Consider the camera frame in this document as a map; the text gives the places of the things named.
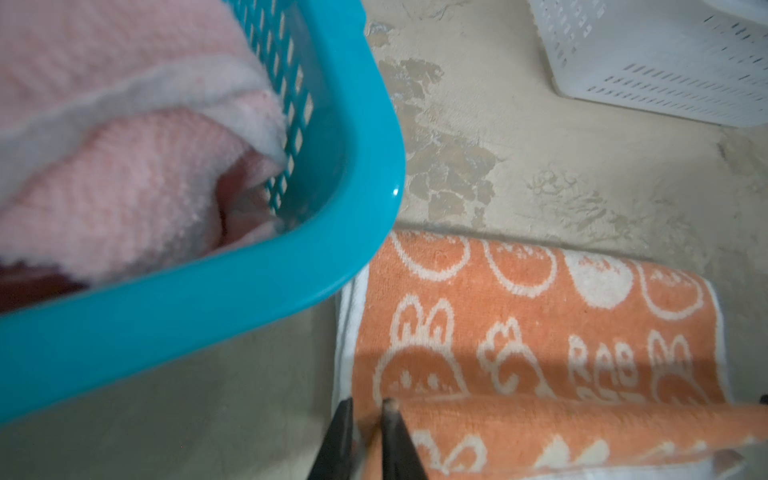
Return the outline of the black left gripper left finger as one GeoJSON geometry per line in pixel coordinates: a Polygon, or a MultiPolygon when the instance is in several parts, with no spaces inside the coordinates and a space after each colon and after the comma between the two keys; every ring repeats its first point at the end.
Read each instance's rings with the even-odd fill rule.
{"type": "Polygon", "coordinates": [[[336,407],[307,480],[349,480],[353,445],[354,402],[347,398],[336,407]]]}

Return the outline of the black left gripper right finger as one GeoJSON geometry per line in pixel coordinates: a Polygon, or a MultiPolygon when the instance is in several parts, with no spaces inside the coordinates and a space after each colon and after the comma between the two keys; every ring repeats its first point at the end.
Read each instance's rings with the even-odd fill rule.
{"type": "Polygon", "coordinates": [[[394,398],[382,403],[380,431],[382,439],[383,480],[427,480],[418,451],[412,441],[394,398]]]}

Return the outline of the orange bunny pattern towel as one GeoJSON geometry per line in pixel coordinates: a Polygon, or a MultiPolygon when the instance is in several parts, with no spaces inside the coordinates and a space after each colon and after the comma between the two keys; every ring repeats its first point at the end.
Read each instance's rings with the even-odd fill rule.
{"type": "Polygon", "coordinates": [[[724,479],[767,439],[706,279],[426,232],[391,233],[343,288],[334,397],[360,479],[382,475],[390,398],[432,479],[724,479]]]}

